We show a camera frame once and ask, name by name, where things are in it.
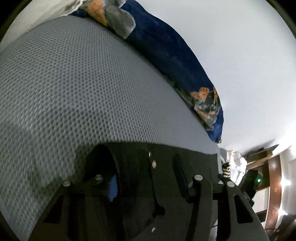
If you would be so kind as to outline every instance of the white cloth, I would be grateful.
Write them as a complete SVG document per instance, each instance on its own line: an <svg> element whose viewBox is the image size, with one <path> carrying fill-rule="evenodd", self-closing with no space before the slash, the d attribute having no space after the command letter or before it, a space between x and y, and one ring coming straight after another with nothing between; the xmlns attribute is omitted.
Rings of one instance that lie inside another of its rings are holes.
<svg viewBox="0 0 296 241"><path fill-rule="evenodd" d="M230 180L239 185L243 176L246 174L247 161L236 151L227 152L226 162L230 163Z"/></svg>
<svg viewBox="0 0 296 241"><path fill-rule="evenodd" d="M8 28L0 43L0 53L24 33L41 23L74 12L83 2L85 0L32 0Z"/></svg>

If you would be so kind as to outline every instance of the white wall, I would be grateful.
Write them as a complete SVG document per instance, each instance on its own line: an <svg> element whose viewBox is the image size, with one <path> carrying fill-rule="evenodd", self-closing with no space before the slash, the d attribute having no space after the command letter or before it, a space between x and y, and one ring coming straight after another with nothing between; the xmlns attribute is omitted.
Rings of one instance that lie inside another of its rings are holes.
<svg viewBox="0 0 296 241"><path fill-rule="evenodd" d="M262 212L267 209L269 202L269 191L270 187L256 192L254 198L252 199L254 201L252 208L255 213Z"/></svg>
<svg viewBox="0 0 296 241"><path fill-rule="evenodd" d="M215 85L220 147L244 153L296 136L296 40L265 0L137 0L171 25Z"/></svg>
<svg viewBox="0 0 296 241"><path fill-rule="evenodd" d="M280 154L282 177L291 181L291 186L282 190L282 209L288 214L296 214L296 145Z"/></svg>

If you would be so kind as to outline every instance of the gray mesh fabric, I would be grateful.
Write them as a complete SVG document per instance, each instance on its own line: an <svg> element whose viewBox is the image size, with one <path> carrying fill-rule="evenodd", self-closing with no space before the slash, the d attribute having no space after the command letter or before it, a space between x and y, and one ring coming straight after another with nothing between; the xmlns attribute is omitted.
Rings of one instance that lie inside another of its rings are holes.
<svg viewBox="0 0 296 241"><path fill-rule="evenodd" d="M217 153L194 114L137 51L90 19L61 17L0 55L0 210L20 238L98 143Z"/></svg>

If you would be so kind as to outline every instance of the black metal bracket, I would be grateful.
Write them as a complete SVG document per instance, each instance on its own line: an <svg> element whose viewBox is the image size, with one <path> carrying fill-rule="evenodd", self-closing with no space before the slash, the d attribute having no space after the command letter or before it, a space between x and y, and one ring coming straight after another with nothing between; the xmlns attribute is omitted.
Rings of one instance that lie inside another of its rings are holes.
<svg viewBox="0 0 296 241"><path fill-rule="evenodd" d="M223 184L211 183L201 175L193 177L187 202L195 205L186 241L209 240L213 200L218 201L217 241L268 241L264 228L239 187L220 174L218 178Z"/></svg>
<svg viewBox="0 0 296 241"><path fill-rule="evenodd" d="M29 241L72 241L79 236L79 240L118 240L116 233L114 237L106 237L105 230L98 228L104 224L96 212L106 212L108 185L101 175L78 184L65 181L43 211Z"/></svg>

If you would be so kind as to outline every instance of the rivet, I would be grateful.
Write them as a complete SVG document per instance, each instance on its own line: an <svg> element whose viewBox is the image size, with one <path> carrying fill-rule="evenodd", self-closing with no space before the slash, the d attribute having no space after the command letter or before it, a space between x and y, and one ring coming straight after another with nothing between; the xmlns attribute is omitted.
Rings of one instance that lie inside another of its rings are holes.
<svg viewBox="0 0 296 241"><path fill-rule="evenodd" d="M71 182L70 181L64 181L64 183L63 183L63 186L64 187L68 187L70 185L71 185Z"/></svg>
<svg viewBox="0 0 296 241"><path fill-rule="evenodd" d="M231 181L229 181L229 182L227 182L227 186L229 186L230 188L233 188L234 187L234 183L231 182Z"/></svg>
<svg viewBox="0 0 296 241"><path fill-rule="evenodd" d="M98 174L98 175L96 175L95 179L97 181L100 181L100 180L103 180L103 177L102 177L102 175Z"/></svg>
<svg viewBox="0 0 296 241"><path fill-rule="evenodd" d="M155 160L153 160L153 162L152 162L152 167L155 169L156 168L156 161Z"/></svg>
<svg viewBox="0 0 296 241"><path fill-rule="evenodd" d="M202 175L195 175L194 179L197 181L201 181L203 179Z"/></svg>

